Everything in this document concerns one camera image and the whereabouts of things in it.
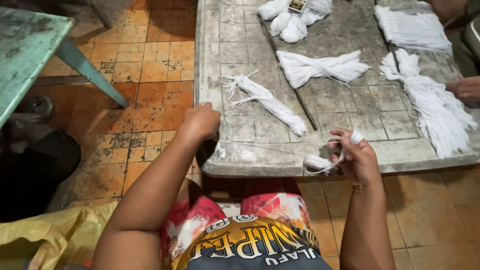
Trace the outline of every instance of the yellow plastic bag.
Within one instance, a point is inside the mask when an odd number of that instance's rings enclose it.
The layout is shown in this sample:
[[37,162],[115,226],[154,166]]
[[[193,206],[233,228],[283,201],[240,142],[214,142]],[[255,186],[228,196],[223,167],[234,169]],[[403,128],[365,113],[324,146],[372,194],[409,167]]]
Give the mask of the yellow plastic bag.
[[0,224],[0,269],[18,269],[21,261],[31,258],[34,243],[39,247],[35,248],[28,270],[82,264],[93,257],[100,234],[117,204],[76,207]]

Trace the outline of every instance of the tiled floor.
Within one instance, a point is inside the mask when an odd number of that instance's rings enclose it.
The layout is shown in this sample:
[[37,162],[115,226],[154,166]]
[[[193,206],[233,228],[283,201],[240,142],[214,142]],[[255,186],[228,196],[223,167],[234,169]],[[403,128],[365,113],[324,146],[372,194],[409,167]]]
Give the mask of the tiled floor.
[[[192,107],[195,12],[189,0],[132,0],[112,18],[112,29],[74,39],[129,100],[126,109],[116,109],[92,85],[32,88],[31,95],[46,94],[56,102],[58,113],[50,124],[66,130],[82,148],[81,164],[60,194],[65,206],[120,199],[172,139]],[[42,72],[71,74],[57,58]],[[208,181],[195,161],[187,177]],[[298,182],[322,255],[339,269],[351,184],[341,177],[318,180]],[[384,183],[398,270],[480,269],[480,169],[387,176]]]

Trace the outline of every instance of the green metal table leg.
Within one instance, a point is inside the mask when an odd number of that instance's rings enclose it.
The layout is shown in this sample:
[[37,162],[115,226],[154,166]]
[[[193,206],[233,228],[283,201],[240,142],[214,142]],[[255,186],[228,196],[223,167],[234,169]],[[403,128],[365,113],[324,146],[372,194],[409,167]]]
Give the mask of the green metal table leg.
[[67,38],[64,39],[55,55],[62,59],[67,65],[71,66],[76,72],[83,75],[92,84],[100,88],[107,96],[112,98],[122,107],[128,107],[128,101],[105,79],[105,77],[96,69],[92,63],[78,50]]

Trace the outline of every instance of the yarn bundle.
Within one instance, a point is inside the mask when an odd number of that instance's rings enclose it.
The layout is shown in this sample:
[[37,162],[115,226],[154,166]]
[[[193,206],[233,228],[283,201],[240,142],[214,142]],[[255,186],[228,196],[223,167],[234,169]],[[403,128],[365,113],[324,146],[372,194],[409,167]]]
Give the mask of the yarn bundle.
[[[363,140],[362,134],[360,134],[360,132],[358,132],[356,130],[353,130],[352,136],[350,136],[350,142],[352,142],[353,144],[357,144],[361,140]],[[305,171],[308,172],[308,173],[317,174],[317,173],[325,172],[325,174],[328,174],[328,172],[333,167],[335,167],[339,162],[341,162],[343,160],[344,154],[345,154],[345,150],[343,149],[340,153],[340,157],[338,157],[337,162],[332,162],[331,160],[324,159],[324,158],[321,158],[321,157],[317,157],[317,156],[314,156],[314,155],[308,155],[303,160],[303,166],[305,168]],[[309,172],[307,170],[307,167],[316,169],[317,171],[316,172]]]
[[230,107],[235,108],[245,102],[256,100],[267,111],[288,125],[293,133],[295,133],[297,136],[306,134],[308,129],[300,116],[296,115],[282,102],[276,100],[274,95],[265,89],[265,87],[253,82],[248,78],[257,72],[258,70],[249,74],[248,76],[224,76],[224,78],[230,80],[230,82],[227,83],[227,85],[230,86],[230,96],[228,99],[232,98],[237,86],[245,91],[249,96],[240,101],[230,102]]
[[393,54],[389,53],[380,66],[382,75],[388,80],[403,82],[404,90],[419,114],[417,125],[435,147],[437,156],[444,159],[457,150],[468,150],[467,130],[475,130],[477,123],[464,111],[463,103],[446,91],[445,85],[420,76],[417,55],[399,49],[396,56],[400,72],[396,69]]
[[313,59],[301,54],[276,51],[279,65],[293,89],[304,85],[310,78],[330,77],[348,83],[360,77],[369,68],[360,62],[360,53],[357,50],[339,57]]
[[272,36],[278,36],[287,43],[294,43],[307,36],[307,26],[322,20],[331,12],[332,0],[308,0],[301,14],[288,11],[291,0],[273,0],[260,6],[257,13],[270,25]]
[[404,48],[452,53],[452,43],[430,4],[420,1],[414,8],[392,9],[375,6],[375,17],[386,40]]

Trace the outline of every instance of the green table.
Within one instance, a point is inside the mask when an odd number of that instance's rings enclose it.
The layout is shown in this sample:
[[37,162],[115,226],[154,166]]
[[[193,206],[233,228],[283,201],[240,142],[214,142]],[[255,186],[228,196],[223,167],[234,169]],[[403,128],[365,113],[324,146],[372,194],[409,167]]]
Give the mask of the green table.
[[72,18],[0,7],[0,127],[55,54],[122,107],[128,101],[65,38]]

